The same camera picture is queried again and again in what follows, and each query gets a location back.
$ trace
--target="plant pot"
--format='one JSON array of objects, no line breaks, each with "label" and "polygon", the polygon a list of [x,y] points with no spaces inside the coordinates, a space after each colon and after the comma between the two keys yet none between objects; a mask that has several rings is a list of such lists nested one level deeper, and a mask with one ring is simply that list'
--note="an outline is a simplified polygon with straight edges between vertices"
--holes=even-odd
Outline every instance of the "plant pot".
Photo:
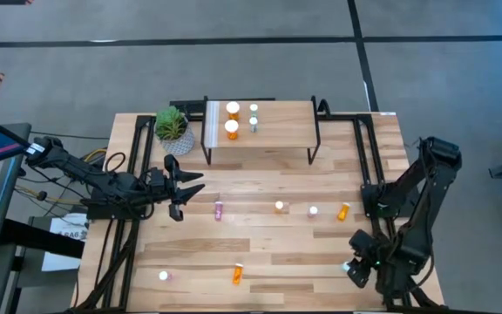
[{"label": "plant pot", "polygon": [[191,131],[191,126],[187,123],[187,128],[181,137],[177,140],[160,140],[160,144],[168,153],[179,156],[191,152],[195,145],[195,136]]}]

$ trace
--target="potted plant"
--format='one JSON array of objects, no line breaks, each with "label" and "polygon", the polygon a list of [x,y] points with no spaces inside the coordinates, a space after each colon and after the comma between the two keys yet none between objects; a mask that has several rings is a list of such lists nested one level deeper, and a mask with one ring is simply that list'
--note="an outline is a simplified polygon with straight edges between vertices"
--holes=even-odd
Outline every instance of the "potted plant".
[{"label": "potted plant", "polygon": [[185,115],[174,107],[156,113],[156,136],[168,153],[187,154],[193,149],[195,137]]}]

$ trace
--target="wooden tabletop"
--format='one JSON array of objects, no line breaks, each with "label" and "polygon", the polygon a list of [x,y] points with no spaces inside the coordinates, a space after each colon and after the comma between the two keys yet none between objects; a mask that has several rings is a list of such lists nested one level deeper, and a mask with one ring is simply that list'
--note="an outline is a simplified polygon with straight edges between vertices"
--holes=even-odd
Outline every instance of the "wooden tabletop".
[{"label": "wooden tabletop", "polygon": [[[108,155],[124,152],[129,158],[135,120],[132,113],[116,116]],[[397,117],[373,113],[373,120],[385,176],[395,180],[409,166]],[[173,221],[167,204],[160,204],[154,216],[140,224],[127,309],[382,309],[381,295],[374,289],[375,272],[365,289],[359,289],[341,270],[341,264],[352,258],[349,238],[358,229],[371,231],[359,194],[362,175],[353,126],[350,122],[321,122],[320,127],[322,145],[311,166],[303,158],[302,149],[292,148],[218,148],[214,164],[208,166],[198,145],[200,123],[194,123],[197,143],[192,152],[178,160],[182,169],[204,174],[186,185],[207,186],[183,208],[185,221]],[[371,156],[366,134],[363,130],[367,155]],[[155,140],[151,167],[163,167],[165,154]],[[125,171],[126,164],[120,170]],[[215,201],[224,202],[221,222],[214,220]],[[284,202],[281,213],[274,211],[275,201]],[[346,221],[339,222],[336,215],[344,201],[351,209]],[[313,205],[319,208],[319,214],[309,219],[307,209]],[[90,226],[79,271],[80,300],[94,286],[107,224],[97,221]],[[103,270],[108,265],[114,230],[112,226]],[[237,286],[232,284],[236,263],[244,265]],[[169,271],[173,279],[161,282],[158,275],[162,270]],[[112,304],[119,301],[122,271],[116,279]],[[423,288],[434,301],[443,302],[436,272]]]},{"label": "wooden tabletop", "polygon": [[[240,104],[238,138],[230,140],[224,129],[228,101],[207,102],[205,147],[316,147],[315,116],[311,101],[237,101]],[[257,104],[257,132],[251,132],[249,106]]]}]

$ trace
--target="gray floor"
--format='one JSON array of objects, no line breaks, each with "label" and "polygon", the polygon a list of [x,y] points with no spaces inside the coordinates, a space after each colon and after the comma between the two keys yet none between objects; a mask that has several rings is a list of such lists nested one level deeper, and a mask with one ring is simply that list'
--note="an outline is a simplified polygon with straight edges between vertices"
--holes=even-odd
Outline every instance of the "gray floor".
[{"label": "gray floor", "polygon": [[[502,35],[502,0],[356,3],[366,37]],[[0,6],[0,41],[352,35],[347,4],[336,0]],[[379,108],[397,112],[404,141],[436,135],[463,152],[464,166],[433,230],[446,303],[502,312],[502,180],[487,173],[502,162],[502,42],[366,44],[366,50]],[[6,75],[0,123],[28,121],[55,133],[107,136],[115,113],[154,112],[168,100],[205,94],[315,94],[333,110],[368,110],[354,44],[3,48],[0,72]],[[105,141],[65,145],[84,154]],[[416,153],[410,149],[411,160]],[[41,213],[15,197],[9,215],[25,221]],[[62,310],[72,285],[26,292],[19,312]]]}]

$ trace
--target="white bottle cap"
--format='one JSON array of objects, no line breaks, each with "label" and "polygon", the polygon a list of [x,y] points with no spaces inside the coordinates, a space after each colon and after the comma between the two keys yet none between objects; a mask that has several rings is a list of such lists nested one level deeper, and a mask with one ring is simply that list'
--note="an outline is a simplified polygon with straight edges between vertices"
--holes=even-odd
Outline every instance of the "white bottle cap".
[{"label": "white bottle cap", "polygon": [[237,102],[235,101],[230,101],[227,103],[226,105],[226,110],[229,112],[229,113],[237,113],[240,111],[240,104],[238,104]]},{"label": "white bottle cap", "polygon": [[161,271],[158,274],[158,278],[160,278],[160,280],[167,280],[168,277],[169,275],[167,274],[167,271]]},{"label": "white bottle cap", "polygon": [[236,120],[228,120],[226,121],[226,124],[224,125],[224,127],[226,128],[226,131],[230,132],[230,133],[234,133],[235,131],[237,131],[238,127],[240,127],[240,125],[237,123]]}]

